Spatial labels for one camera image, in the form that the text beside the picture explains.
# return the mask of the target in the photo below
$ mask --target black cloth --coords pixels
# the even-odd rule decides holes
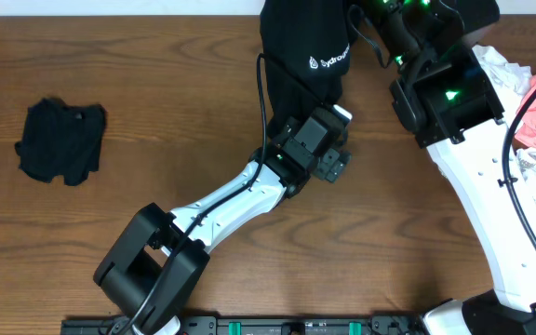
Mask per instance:
[[[38,181],[63,175],[76,186],[99,170],[105,111],[100,105],[72,107],[42,99],[28,109],[22,140],[16,143],[20,168]]]
[[[260,14],[263,51],[277,59],[316,96],[334,104],[342,95],[356,32],[344,0],[266,0]],[[268,96],[275,116],[268,135],[277,135],[290,116],[304,121],[318,103],[266,61]]]

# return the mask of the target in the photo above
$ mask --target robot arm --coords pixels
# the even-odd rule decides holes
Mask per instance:
[[[503,181],[503,107],[471,47],[499,19],[495,0],[364,1],[399,65],[390,86],[402,125],[454,187],[485,251],[494,290],[427,313],[431,334],[536,334],[536,249]],[[511,154],[519,200],[536,236],[536,205]]]
[[[267,146],[261,167],[258,150],[232,181],[199,201],[169,213],[156,204],[140,210],[94,274],[97,285],[125,315],[135,315],[148,297],[132,332],[175,334],[180,328],[176,315],[208,264],[212,249],[247,221],[298,194],[312,175],[337,180],[350,159],[339,150],[337,140],[351,118],[340,106],[318,107],[303,123],[291,117]],[[258,168],[251,187],[224,201],[248,185]],[[184,232],[205,212],[183,247],[174,251]],[[177,253],[171,255],[174,259],[169,266],[161,267],[145,251],[146,246],[161,248],[167,255]]]

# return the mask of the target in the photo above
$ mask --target cable clip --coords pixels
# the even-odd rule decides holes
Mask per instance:
[[[518,181],[518,178],[510,177],[510,179],[507,180],[507,181],[498,180],[498,183],[500,184],[500,187],[503,187],[504,185],[507,185],[509,183],[513,184],[513,183],[515,183],[517,181]]]

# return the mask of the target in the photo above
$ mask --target green connector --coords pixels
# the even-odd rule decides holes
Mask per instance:
[[[349,324],[349,335],[361,335],[361,323],[351,322]]]
[[[229,335],[241,335],[241,324],[239,322],[229,323]]]

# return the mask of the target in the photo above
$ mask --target wood grain surface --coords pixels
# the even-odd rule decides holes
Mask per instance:
[[[502,18],[484,43],[536,73],[536,16]],[[0,334],[119,312],[92,275],[134,213],[201,198],[259,146],[260,51],[255,17],[0,18]],[[190,308],[366,315],[491,289],[457,196],[391,108],[395,71],[363,43],[352,54],[352,164],[222,242]],[[78,187],[18,169],[26,108],[48,95],[108,112],[100,171]]]

